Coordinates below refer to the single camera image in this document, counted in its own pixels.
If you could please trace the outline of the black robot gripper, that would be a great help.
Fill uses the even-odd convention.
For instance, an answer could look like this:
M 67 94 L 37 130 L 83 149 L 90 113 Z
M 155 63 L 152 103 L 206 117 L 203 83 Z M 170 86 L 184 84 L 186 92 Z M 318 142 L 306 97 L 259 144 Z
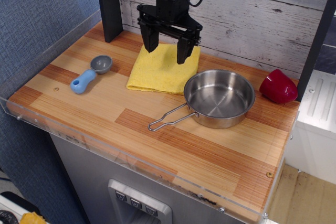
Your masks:
M 159 34 L 165 34 L 175 39 L 177 43 L 177 63 L 182 65 L 191 55 L 194 46 L 200 43 L 202 25 L 189 15 L 190 0 L 156 0 L 156 5 L 140 4 L 138 24 L 145 49 L 154 51 L 159 44 Z

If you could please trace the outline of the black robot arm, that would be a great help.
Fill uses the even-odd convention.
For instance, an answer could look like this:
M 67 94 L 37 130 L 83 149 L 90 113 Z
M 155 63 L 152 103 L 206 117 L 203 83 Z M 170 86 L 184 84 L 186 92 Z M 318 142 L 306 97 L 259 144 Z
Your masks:
M 189 8 L 198 7 L 203 0 L 156 0 L 156 5 L 138 5 L 138 24 L 145 49 L 153 52 L 159 45 L 159 34 L 178 40 L 177 63 L 183 64 L 194 46 L 200 43 L 203 26 L 189 15 Z

